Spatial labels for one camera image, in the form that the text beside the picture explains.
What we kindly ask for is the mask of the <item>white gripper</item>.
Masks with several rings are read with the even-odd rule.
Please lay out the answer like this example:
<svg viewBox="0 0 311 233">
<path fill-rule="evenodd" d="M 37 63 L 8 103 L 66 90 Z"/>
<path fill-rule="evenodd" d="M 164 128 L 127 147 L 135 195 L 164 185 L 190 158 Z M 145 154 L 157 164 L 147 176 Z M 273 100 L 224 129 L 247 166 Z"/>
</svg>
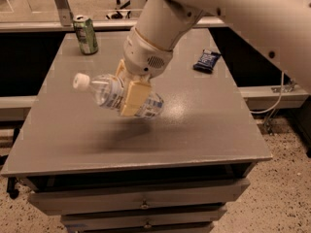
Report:
<svg viewBox="0 0 311 233">
<path fill-rule="evenodd" d="M 133 75 L 149 75 L 151 79 L 155 78 L 165 71 L 172 57 L 173 51 L 154 47 L 139 35 L 135 27 L 132 27 L 123 45 L 124 60 L 120 60 L 116 76 L 125 79 L 127 69 Z M 121 115 L 135 116 L 149 97 L 151 90 L 152 86 L 149 82 L 130 81 L 121 105 Z"/>
</svg>

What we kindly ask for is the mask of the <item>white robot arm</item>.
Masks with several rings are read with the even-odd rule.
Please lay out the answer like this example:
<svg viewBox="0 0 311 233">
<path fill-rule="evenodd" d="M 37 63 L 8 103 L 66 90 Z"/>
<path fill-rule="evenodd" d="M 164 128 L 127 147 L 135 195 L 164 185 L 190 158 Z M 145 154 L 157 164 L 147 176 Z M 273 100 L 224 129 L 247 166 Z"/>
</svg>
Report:
<svg viewBox="0 0 311 233">
<path fill-rule="evenodd" d="M 164 72 L 178 41 L 207 13 L 311 92 L 311 0 L 148 0 L 117 69 L 125 88 L 122 116 L 138 112 L 150 79 Z"/>
</svg>

